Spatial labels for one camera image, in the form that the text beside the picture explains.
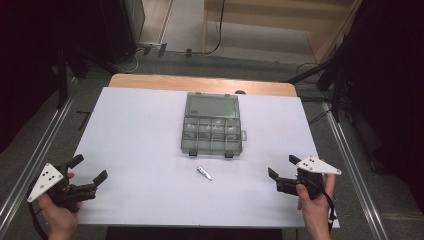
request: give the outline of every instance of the hand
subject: hand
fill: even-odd
[[[332,174],[324,175],[325,192],[333,199],[334,184],[336,176]],[[303,184],[296,185],[299,196],[297,209],[302,210],[303,220],[311,239],[331,239],[328,229],[328,212],[330,206],[323,194],[314,200],[309,198],[308,190]]]
[[[74,173],[68,173],[68,178],[75,176]],[[69,240],[74,235],[78,226],[78,219],[75,213],[68,209],[56,206],[47,193],[38,198],[38,206],[42,209],[44,219],[50,228],[50,240]]]

